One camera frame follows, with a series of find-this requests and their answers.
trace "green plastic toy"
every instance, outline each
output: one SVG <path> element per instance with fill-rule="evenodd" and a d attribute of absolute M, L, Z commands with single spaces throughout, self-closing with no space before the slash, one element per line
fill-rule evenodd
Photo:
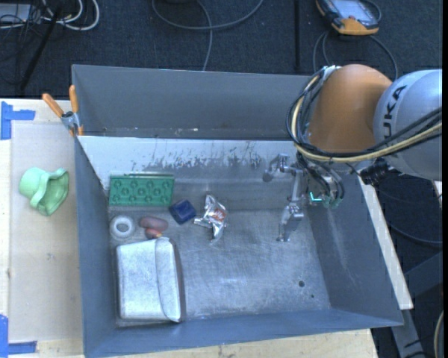
<path fill-rule="evenodd" d="M 47 172 L 37 167 L 28 169 L 19 183 L 19 191 L 30 199 L 30 205 L 42 215 L 50 216 L 68 196 L 69 175 L 65 169 Z"/>

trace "blue cube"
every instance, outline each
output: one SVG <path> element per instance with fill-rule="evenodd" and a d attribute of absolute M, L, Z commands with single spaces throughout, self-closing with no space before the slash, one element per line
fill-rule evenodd
<path fill-rule="evenodd" d="M 178 224 L 183 224 L 196 217 L 196 209 L 186 199 L 174 203 L 171 207 L 169 207 L 169 211 Z"/>

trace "crumpled foil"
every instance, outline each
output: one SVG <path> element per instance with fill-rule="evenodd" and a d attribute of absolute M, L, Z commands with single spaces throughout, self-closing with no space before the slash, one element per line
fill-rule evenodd
<path fill-rule="evenodd" d="M 213 237 L 211 242 L 216 242 L 222 236 L 223 229 L 227 225 L 227 209 L 214 196 L 207 194 L 204 211 L 202 217 L 194 219 L 194 224 L 212 228 Z"/>

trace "dark floor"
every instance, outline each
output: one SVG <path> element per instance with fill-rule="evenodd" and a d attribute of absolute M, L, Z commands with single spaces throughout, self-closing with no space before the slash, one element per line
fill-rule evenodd
<path fill-rule="evenodd" d="M 0 1 L 32 1 L 43 6 L 40 0 Z M 214 29 L 212 37 L 209 30 L 183 28 L 209 26 L 208 20 L 212 25 L 237 21 L 260 1 L 248 19 Z M 197 0 L 173 4 L 154 0 L 153 8 L 153 0 L 97 0 L 99 22 L 95 28 L 75 31 L 56 24 L 41 54 L 38 51 L 49 22 L 0 28 L 0 98 L 39 98 L 50 92 L 55 98 L 68 99 L 72 64 L 309 75 L 326 64 L 363 63 L 391 80 L 442 67 L 443 0 L 368 0 L 382 13 L 379 32 L 358 40 L 344 40 L 330 32 L 325 48 L 317 41 L 329 27 L 314 0 L 298 0 L 297 10 L 295 1 Z M 59 0 L 46 2 L 52 10 L 59 6 Z M 76 13 L 77 0 L 67 0 L 63 11 Z M 158 13 L 181 27 L 165 22 Z M 91 0 L 84 0 L 84 13 L 73 25 L 90 25 L 95 17 Z M 5 18 L 0 25 L 7 25 Z M 437 242 L 442 239 L 442 212 L 431 182 L 392 174 L 378 190 L 403 271 L 436 255 L 441 243 L 428 246 L 408 236 Z M 438 286 L 414 299 L 412 315 L 426 353 L 422 357 L 434 355 L 433 335 L 443 309 L 442 292 Z M 399 356 L 390 330 L 373 332 L 381 358 Z"/>

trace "green toy block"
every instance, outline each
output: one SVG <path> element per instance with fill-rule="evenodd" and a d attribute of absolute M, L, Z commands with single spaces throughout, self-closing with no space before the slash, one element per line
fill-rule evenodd
<path fill-rule="evenodd" d="M 111 176 L 109 205 L 168 207 L 173 188 L 172 175 Z"/>

